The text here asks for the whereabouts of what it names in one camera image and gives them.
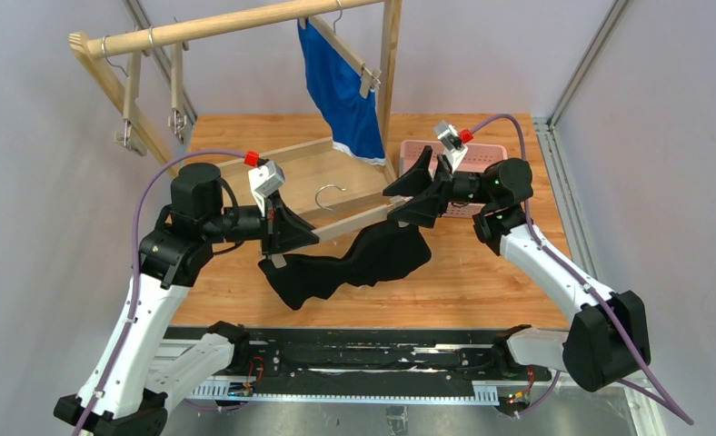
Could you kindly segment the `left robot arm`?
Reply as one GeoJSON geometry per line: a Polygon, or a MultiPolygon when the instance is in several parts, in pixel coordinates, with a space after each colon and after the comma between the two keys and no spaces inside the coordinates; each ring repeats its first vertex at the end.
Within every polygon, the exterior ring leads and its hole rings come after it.
{"type": "Polygon", "coordinates": [[[283,202],[283,169],[256,158],[248,167],[253,203],[225,207],[230,186],[216,165],[183,166],[154,229],[133,239],[133,273],[114,331],[82,388],[61,397],[54,408],[55,417],[74,433],[158,435],[198,385],[218,371],[248,363],[248,332],[217,322],[196,345],[152,370],[176,310],[214,258],[215,244],[238,247],[257,240],[264,253],[278,254],[316,242],[312,226],[283,202]]]}

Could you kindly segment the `wooden hanger of grey underwear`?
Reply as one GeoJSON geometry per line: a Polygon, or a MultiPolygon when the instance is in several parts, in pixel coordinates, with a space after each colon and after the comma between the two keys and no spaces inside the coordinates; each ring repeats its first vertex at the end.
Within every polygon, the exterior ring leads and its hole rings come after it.
{"type": "Polygon", "coordinates": [[[171,115],[168,127],[180,145],[185,142],[187,117],[184,113],[184,52],[189,50],[187,42],[170,46],[170,94],[171,115]]]}

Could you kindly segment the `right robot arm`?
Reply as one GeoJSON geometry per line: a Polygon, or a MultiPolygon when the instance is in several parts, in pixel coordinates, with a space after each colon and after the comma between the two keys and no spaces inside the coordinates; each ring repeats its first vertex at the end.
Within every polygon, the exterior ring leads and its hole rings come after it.
{"type": "Polygon", "coordinates": [[[385,196],[401,196],[392,220],[431,228],[450,203],[475,201],[477,239],[523,271],[569,321],[567,331],[516,326],[495,344],[505,370],[540,366],[568,373],[586,391],[648,368],[651,349],[642,299],[615,292],[558,250],[525,212],[533,195],[532,169],[520,158],[484,171],[453,170],[447,156],[425,147],[412,168],[389,184],[385,196]]]}

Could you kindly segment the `black underwear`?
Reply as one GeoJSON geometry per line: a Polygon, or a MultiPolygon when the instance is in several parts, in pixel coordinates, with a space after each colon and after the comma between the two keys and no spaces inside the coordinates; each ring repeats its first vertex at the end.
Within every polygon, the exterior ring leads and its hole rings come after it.
{"type": "Polygon", "coordinates": [[[432,259],[419,228],[384,221],[363,228],[341,257],[286,254],[277,268],[261,260],[259,269],[281,300],[299,310],[310,298],[327,300],[343,284],[374,286],[401,280],[432,259]]]}

